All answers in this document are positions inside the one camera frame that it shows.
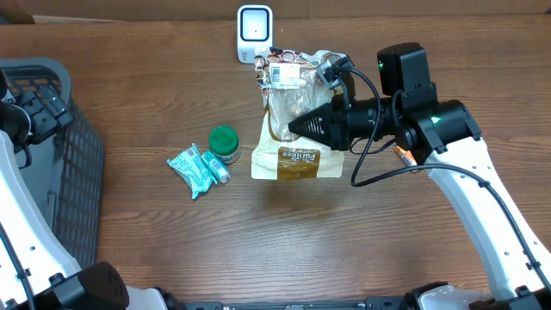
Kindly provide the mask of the beige food pouch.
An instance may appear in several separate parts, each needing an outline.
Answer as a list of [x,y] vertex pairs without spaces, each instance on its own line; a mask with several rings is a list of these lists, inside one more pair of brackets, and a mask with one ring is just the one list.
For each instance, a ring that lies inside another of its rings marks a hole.
[[254,70],[263,98],[259,142],[251,155],[251,177],[257,180],[296,180],[342,176],[344,154],[318,142],[328,132],[321,117],[301,118],[343,93],[332,90],[318,73],[324,63],[342,53],[314,54],[290,49],[258,47]]

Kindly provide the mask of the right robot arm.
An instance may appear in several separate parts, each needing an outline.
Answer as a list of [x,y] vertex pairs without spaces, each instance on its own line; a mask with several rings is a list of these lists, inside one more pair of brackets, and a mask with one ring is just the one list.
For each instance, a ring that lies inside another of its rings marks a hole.
[[320,79],[343,94],[289,124],[291,132],[333,150],[353,140],[392,136],[450,201],[486,270],[489,290],[432,282],[389,301],[397,309],[547,309],[550,253],[531,230],[496,172],[481,130],[466,106],[442,102],[417,42],[377,54],[381,86],[357,100],[359,71],[348,57],[317,65]]

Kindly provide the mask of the teal tissue pack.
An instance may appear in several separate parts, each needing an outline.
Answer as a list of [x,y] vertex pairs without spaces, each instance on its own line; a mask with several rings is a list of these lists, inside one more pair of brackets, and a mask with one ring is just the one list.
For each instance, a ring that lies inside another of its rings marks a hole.
[[231,180],[229,170],[211,151],[205,151],[202,159],[219,183],[228,183]]

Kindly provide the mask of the green lidded white jar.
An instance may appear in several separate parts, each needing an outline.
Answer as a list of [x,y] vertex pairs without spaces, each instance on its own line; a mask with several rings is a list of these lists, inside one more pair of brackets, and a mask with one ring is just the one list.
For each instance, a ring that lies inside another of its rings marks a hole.
[[235,163],[240,157],[237,132],[228,126],[219,126],[208,137],[210,151],[225,164]]

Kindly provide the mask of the orange tissue pack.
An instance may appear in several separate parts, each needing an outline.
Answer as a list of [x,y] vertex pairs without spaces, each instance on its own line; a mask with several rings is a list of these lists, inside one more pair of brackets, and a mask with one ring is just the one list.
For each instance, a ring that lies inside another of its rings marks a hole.
[[413,157],[410,151],[406,151],[400,146],[395,146],[394,152],[403,161],[405,167],[412,167],[412,166],[418,165],[417,161],[415,160],[415,158]]

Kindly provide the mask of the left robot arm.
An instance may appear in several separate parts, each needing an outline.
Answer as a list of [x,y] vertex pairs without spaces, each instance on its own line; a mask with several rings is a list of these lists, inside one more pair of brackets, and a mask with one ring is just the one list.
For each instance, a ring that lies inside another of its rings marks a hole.
[[1,306],[177,309],[96,261],[104,151],[64,69],[1,68]]

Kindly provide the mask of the light green wipes packet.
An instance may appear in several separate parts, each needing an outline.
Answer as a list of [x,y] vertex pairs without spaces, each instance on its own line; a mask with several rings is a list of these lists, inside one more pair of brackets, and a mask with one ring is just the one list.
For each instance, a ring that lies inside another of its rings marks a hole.
[[197,199],[201,193],[208,192],[212,184],[218,183],[214,174],[203,161],[195,143],[173,159],[168,159],[167,165],[190,187],[193,200]]

